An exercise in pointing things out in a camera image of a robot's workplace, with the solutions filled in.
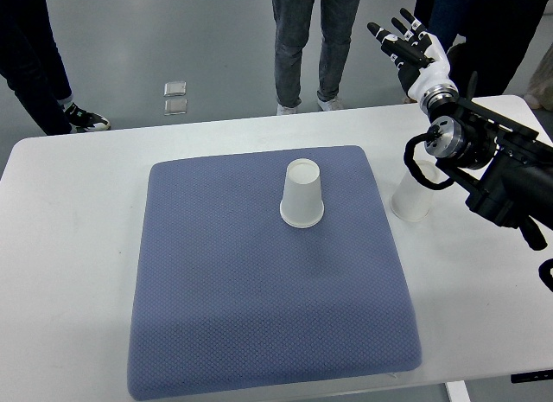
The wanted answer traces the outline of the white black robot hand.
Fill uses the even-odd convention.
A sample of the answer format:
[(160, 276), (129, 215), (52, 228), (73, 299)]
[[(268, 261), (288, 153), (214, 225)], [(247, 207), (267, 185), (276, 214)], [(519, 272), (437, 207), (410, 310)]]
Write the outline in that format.
[(402, 8), (401, 22), (391, 19), (398, 35), (369, 22), (367, 28), (380, 43), (381, 50), (397, 68), (401, 87), (410, 99), (419, 103), (437, 89), (445, 89), (456, 95), (454, 82), (449, 78), (448, 57), (439, 41), (407, 9)]

